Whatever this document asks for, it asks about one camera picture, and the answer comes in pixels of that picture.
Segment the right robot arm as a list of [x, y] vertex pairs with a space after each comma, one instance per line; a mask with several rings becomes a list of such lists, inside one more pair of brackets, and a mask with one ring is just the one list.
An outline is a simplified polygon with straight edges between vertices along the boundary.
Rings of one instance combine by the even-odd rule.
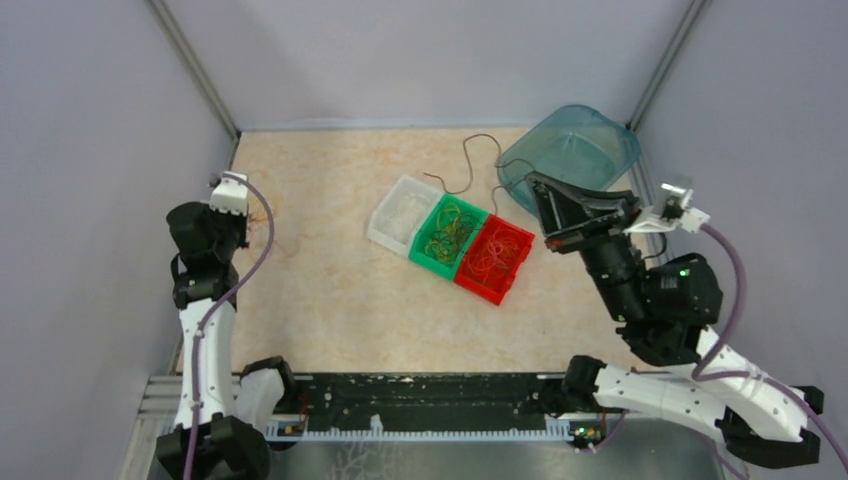
[[709, 218], [691, 204], [691, 188], [665, 185], [661, 203], [644, 207], [629, 191], [581, 188], [540, 172], [525, 176], [547, 248], [578, 253], [617, 334], [666, 379], [574, 356], [560, 384], [576, 412], [620, 409], [651, 415], [720, 442], [747, 463], [787, 469], [820, 458], [810, 421], [824, 396], [813, 386], [779, 382], [717, 332], [723, 293], [706, 258], [689, 253], [648, 266], [635, 233], [708, 232]]

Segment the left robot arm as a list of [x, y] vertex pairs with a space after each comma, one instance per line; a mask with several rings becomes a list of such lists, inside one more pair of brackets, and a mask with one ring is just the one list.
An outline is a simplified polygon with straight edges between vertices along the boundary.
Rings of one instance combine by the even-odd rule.
[[173, 479], [264, 479], [267, 425], [274, 412], [297, 406], [300, 388], [281, 356], [233, 375], [237, 290], [245, 281], [232, 259], [248, 245], [248, 207], [188, 202], [166, 221], [178, 248], [171, 273], [186, 364], [173, 429], [157, 438], [154, 457]]

